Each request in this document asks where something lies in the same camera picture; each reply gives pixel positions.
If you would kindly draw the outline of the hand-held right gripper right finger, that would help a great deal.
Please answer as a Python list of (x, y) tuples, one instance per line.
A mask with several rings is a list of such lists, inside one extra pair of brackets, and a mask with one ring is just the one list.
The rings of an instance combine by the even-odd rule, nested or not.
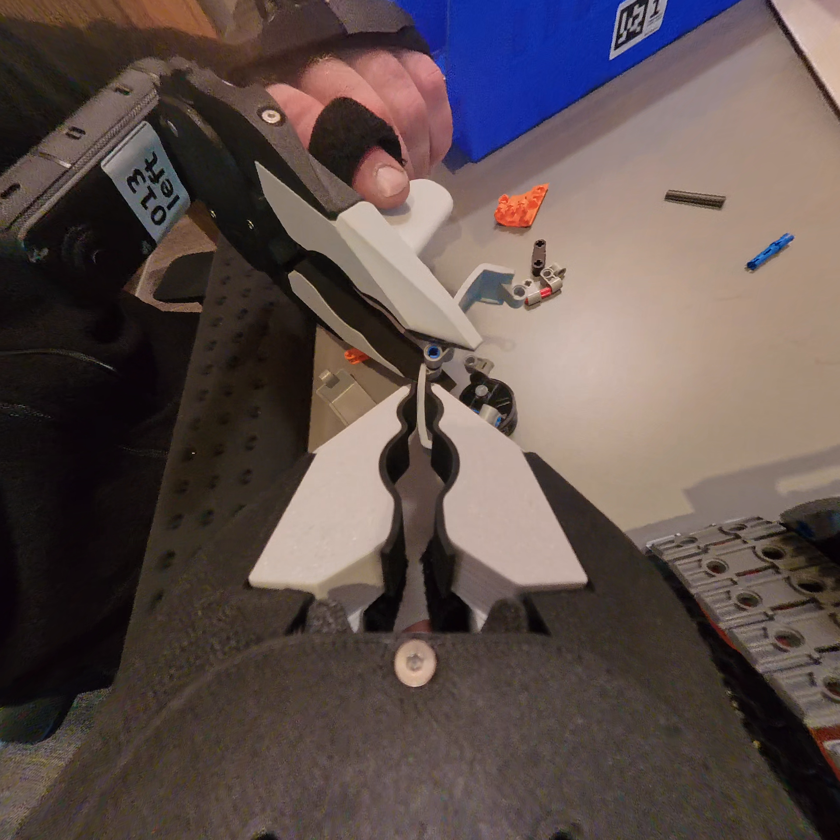
[(444, 389), (431, 391), (433, 465), (444, 481), (440, 586), (469, 606), (575, 590), (588, 578), (520, 447)]

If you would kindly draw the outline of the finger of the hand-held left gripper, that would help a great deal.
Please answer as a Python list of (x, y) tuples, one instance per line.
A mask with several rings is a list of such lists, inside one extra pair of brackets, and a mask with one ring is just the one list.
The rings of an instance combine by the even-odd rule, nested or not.
[(256, 171), (269, 205), (297, 244), (329, 258), (404, 328), (469, 350), (480, 345), (476, 328), (419, 257), (452, 212), (452, 196), (443, 186), (417, 179), (400, 209), (381, 213), (360, 201), (329, 220), (265, 166), (258, 164)]
[(394, 375), (417, 375), (430, 343), (455, 347), (451, 339), (405, 329), (330, 259), (294, 258), (287, 267), (290, 290), (318, 322)]

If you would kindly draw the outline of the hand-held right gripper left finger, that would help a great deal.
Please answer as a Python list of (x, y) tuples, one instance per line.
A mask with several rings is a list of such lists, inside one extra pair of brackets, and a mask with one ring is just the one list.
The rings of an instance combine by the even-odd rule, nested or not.
[(402, 430), (402, 387), (316, 449), (248, 582), (318, 599), (374, 600), (385, 590), (382, 549), (395, 502), (380, 459)]

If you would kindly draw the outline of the grey building brick block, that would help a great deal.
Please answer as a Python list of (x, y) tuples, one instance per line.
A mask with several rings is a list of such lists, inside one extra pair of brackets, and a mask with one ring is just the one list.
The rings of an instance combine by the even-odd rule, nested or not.
[(344, 357), (347, 349), (330, 332), (318, 327), (313, 356), (310, 452), (405, 384), (373, 362), (349, 362)]

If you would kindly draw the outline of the thin grey lever piece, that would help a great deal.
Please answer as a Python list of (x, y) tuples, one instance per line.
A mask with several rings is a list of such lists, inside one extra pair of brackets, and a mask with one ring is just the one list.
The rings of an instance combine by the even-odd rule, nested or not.
[(440, 405), (429, 376), (427, 365), (421, 363), (416, 383), (416, 433), (420, 445), (430, 453), (433, 448), (434, 430)]

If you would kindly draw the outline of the person's left hand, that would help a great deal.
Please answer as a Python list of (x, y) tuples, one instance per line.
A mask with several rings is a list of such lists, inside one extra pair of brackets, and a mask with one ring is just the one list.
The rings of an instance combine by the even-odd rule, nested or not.
[(452, 144), (445, 76), (420, 52), (346, 49), (313, 58), (266, 89), (307, 148), (322, 111), (338, 98), (356, 100), (392, 127), (400, 141), (400, 158), (375, 146), (353, 174), (353, 189), (383, 211), (404, 204), (410, 182), (428, 178)]

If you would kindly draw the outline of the orange flat panel piece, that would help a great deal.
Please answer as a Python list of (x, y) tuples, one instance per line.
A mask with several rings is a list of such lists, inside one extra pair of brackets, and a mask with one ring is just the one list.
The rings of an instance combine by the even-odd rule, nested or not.
[(549, 190), (549, 184), (536, 185), (523, 194), (503, 194), (498, 198), (494, 218), (505, 228), (530, 228)]

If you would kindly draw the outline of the small grey red connector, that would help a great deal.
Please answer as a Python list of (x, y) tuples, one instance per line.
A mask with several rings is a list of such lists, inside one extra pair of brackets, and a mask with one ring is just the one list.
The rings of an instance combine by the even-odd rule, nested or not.
[(531, 279), (511, 287), (511, 302), (514, 306), (534, 309), (544, 301), (561, 294), (567, 269), (557, 263), (543, 267), (540, 273)]

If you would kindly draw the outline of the blue cardboard box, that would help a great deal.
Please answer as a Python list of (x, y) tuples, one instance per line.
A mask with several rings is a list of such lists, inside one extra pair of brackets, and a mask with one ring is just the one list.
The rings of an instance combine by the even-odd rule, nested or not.
[(399, 1), (444, 72), (457, 161), (477, 162), (733, 1)]

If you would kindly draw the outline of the grey orange tracked toy robot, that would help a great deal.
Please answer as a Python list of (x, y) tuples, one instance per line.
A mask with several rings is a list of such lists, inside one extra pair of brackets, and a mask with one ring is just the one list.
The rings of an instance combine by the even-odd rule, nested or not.
[(839, 771), (838, 497), (647, 542), (705, 619)]

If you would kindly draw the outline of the small blue pin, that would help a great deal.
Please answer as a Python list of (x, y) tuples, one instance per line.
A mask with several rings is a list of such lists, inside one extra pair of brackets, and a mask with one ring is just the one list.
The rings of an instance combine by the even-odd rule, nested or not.
[(772, 243), (767, 245), (766, 248), (760, 251), (755, 257), (752, 257), (746, 263), (745, 269), (749, 272), (754, 272), (755, 270), (765, 265), (768, 261), (776, 257), (781, 251), (786, 249), (794, 240), (795, 237), (793, 236), (793, 234), (783, 234), (781, 237), (775, 239)]

